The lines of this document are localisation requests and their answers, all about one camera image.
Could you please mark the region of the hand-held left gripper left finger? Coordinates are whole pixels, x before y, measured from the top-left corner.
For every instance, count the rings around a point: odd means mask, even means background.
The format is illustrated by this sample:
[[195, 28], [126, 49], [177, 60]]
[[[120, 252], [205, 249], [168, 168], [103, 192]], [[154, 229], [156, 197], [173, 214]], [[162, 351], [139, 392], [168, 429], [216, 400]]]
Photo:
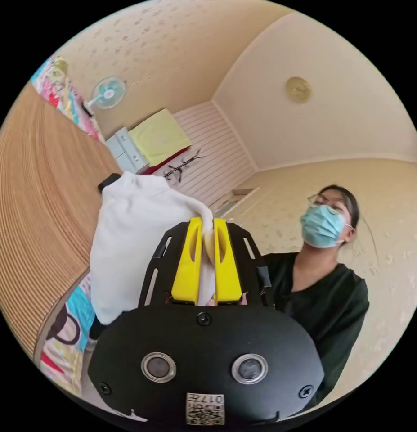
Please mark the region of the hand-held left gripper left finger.
[[198, 303], [202, 263], [202, 219], [187, 224], [175, 279], [171, 289], [176, 303]]

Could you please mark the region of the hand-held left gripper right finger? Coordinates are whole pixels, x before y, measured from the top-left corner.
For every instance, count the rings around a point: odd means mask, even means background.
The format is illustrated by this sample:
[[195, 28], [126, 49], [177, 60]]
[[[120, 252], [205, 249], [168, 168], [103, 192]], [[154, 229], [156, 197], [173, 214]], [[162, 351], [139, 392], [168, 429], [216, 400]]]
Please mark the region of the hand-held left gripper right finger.
[[217, 303], [239, 303], [242, 289], [225, 219], [214, 219], [214, 247], [215, 300]]

